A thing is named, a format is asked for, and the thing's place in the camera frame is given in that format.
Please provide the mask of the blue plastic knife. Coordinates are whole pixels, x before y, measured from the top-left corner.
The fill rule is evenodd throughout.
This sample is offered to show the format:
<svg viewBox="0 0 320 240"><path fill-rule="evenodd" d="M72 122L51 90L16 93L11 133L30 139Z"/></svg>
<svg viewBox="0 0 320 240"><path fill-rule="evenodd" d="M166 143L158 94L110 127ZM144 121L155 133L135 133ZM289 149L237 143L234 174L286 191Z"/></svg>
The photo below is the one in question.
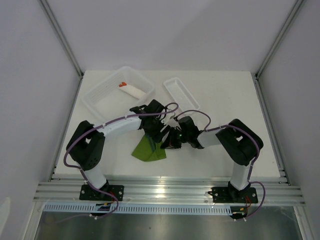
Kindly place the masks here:
<svg viewBox="0 0 320 240"><path fill-rule="evenodd" d="M156 150L156 143L149 135L146 134L145 136L150 146L151 152L153 153Z"/></svg>

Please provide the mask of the green paper napkin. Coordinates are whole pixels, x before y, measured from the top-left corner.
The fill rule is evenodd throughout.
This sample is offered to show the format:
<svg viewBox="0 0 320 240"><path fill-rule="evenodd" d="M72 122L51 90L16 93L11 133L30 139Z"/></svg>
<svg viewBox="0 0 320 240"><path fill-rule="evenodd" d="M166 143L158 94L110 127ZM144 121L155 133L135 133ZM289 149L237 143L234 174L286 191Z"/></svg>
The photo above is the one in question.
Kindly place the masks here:
<svg viewBox="0 0 320 240"><path fill-rule="evenodd" d="M152 152L146 135L144 135L131 155L142 162L154 162L166 159L166 151L165 149L161 149L162 143L162 141L160 143L156 143L156 150Z"/></svg>

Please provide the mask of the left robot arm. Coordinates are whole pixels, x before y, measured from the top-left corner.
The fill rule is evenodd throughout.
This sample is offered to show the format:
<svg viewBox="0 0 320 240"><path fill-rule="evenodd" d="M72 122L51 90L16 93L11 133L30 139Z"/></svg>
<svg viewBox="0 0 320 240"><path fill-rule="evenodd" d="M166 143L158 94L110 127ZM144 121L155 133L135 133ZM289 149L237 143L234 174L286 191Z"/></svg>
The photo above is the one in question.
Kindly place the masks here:
<svg viewBox="0 0 320 240"><path fill-rule="evenodd" d="M162 120L168 112L168 106L153 99L148 105L133 107L126 115L101 125L93 125L87 120L78 125L67 144L65 155L75 161L74 168L86 181L83 194L87 199L114 198L114 192L100 168L104 145L108 141L131 131L143 130L144 136L133 150L133 157L143 162L166 158L161 144L170 128Z"/></svg>

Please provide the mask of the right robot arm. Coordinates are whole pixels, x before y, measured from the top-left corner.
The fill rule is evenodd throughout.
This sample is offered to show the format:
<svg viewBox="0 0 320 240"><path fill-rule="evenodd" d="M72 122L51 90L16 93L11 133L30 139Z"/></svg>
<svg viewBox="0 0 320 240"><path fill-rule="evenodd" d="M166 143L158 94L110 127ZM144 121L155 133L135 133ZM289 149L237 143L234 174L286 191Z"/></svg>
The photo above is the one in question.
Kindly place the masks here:
<svg viewBox="0 0 320 240"><path fill-rule="evenodd" d="M212 187L208 192L214 203L257 204L257 191L251 187L253 165L264 147L261 138L239 119L213 129L200 130L191 117L177 121L178 126L168 126L162 149L179 149L188 143L194 149L222 146L233 160L230 181L224 187Z"/></svg>

